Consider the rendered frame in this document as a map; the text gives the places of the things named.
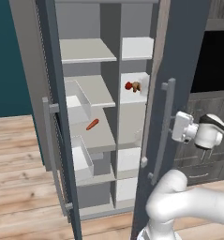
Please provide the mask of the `dark grey fridge door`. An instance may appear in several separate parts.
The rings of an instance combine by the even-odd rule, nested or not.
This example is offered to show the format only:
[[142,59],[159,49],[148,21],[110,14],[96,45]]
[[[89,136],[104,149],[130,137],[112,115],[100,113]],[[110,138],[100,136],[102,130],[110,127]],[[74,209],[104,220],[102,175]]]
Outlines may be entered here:
[[73,166],[70,131],[63,68],[58,37],[58,26],[54,0],[35,0],[39,18],[39,28],[47,68],[50,98],[57,104],[59,112],[53,113],[60,155],[60,169],[67,219],[71,223],[75,240],[82,240],[82,227],[78,206],[75,172]]

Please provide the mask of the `red brown chicken drumstick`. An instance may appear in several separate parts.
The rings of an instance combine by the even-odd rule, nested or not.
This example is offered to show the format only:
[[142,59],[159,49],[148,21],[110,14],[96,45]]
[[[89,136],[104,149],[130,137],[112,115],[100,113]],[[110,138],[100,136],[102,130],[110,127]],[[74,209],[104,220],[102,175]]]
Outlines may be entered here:
[[142,86],[139,82],[127,82],[125,84],[126,90],[132,89],[134,93],[142,90]]

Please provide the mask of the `white freezer bin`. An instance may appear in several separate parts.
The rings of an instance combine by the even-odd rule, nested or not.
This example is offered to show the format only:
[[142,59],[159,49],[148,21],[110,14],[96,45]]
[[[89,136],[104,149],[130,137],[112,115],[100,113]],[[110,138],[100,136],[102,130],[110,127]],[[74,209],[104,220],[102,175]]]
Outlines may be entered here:
[[141,148],[128,148],[118,151],[117,178],[124,179],[138,175]]
[[117,181],[116,207],[131,207],[135,203],[138,178],[128,178]]

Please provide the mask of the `orange carrot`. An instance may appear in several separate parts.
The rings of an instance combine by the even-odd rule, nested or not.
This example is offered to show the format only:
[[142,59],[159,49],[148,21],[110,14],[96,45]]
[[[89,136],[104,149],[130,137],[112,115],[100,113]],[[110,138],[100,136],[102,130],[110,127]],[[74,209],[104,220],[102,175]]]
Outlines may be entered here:
[[86,130],[90,130],[91,128],[93,128],[95,125],[97,125],[99,123],[99,119],[95,119],[93,120],[87,127]]

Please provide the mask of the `grey fridge freezer cabinet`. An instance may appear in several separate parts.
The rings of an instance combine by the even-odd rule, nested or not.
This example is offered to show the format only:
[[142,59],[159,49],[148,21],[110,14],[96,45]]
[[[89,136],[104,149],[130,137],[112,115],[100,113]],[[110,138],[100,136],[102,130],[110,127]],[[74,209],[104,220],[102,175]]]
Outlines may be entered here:
[[[140,147],[154,56],[159,0],[54,0],[64,83],[77,81],[91,103],[88,122],[71,125],[94,164],[94,176],[76,181],[80,219],[132,211],[116,207],[121,149]],[[50,87],[35,0],[9,0],[46,170],[49,160],[42,99]],[[139,82],[141,91],[126,90]],[[60,186],[60,155],[52,118],[52,144]],[[99,123],[86,127],[95,119]]]

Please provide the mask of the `dark grey freezer door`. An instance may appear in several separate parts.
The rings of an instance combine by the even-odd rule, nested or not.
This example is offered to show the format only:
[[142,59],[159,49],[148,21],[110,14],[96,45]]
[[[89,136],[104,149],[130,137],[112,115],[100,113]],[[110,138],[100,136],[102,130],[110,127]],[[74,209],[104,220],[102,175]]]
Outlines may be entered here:
[[[170,78],[176,80],[172,119],[187,106],[201,50],[211,0],[160,0],[154,56],[142,136],[142,155],[130,240],[145,227],[147,200],[157,183],[151,184],[165,108],[166,92],[161,89]],[[172,168],[177,142],[169,130],[159,179]]]

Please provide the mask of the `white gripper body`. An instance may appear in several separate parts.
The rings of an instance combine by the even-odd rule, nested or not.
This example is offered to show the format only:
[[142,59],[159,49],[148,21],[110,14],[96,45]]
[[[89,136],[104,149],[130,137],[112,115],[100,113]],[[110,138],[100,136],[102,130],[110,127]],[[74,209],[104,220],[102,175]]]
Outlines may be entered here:
[[193,117],[185,112],[178,112],[174,118],[172,129],[172,139],[180,143],[188,143],[191,138],[187,134],[187,129],[193,124]]

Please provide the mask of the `white fridge bin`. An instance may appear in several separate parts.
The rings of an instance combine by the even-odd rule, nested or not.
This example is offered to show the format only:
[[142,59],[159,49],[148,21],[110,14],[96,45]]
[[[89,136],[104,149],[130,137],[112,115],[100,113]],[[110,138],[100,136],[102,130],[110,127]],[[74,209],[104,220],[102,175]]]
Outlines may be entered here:
[[88,122],[91,103],[77,81],[65,82],[68,120],[71,125]]
[[94,164],[81,136],[71,138],[75,177],[78,182],[94,176]]

